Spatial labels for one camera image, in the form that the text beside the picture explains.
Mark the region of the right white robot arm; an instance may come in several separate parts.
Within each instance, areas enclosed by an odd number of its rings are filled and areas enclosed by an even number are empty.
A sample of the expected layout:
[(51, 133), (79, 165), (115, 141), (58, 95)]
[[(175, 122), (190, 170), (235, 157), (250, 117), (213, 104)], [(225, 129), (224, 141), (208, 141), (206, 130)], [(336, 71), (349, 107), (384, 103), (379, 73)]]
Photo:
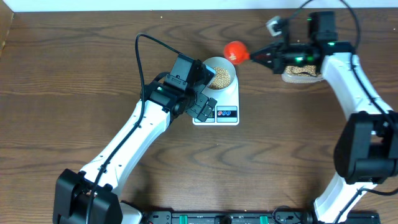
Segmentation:
[(306, 44), (293, 44), (289, 19), (266, 24), (277, 42), (252, 53), (250, 59), (281, 74), (288, 66), (315, 66), (332, 87), (346, 124), (333, 153), (335, 174), (314, 200), (308, 223), (344, 223), (366, 193), (397, 175), (397, 113), (378, 95), (365, 75), (357, 45), (340, 41), (331, 11), (308, 16)]

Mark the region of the red measuring scoop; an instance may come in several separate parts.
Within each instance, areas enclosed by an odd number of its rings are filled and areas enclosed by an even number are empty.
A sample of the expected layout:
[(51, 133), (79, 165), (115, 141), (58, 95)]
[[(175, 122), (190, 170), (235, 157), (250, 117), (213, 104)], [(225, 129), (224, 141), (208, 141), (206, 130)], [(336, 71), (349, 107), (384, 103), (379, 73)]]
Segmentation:
[(223, 49), (224, 57), (233, 65), (240, 65), (250, 59), (250, 53), (246, 45), (240, 41), (232, 41)]

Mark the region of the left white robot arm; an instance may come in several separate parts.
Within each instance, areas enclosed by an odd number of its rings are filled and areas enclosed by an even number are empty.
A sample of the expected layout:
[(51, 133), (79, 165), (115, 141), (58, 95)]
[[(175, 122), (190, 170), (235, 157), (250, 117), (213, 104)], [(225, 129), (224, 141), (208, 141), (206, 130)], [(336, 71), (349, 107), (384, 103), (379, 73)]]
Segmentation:
[(119, 199), (130, 173), (179, 115), (209, 117), (216, 100), (203, 90), (215, 75), (213, 68), (180, 54), (171, 72), (144, 85), (131, 117), (102, 152), (79, 172), (60, 174), (53, 223), (140, 223), (142, 212)]

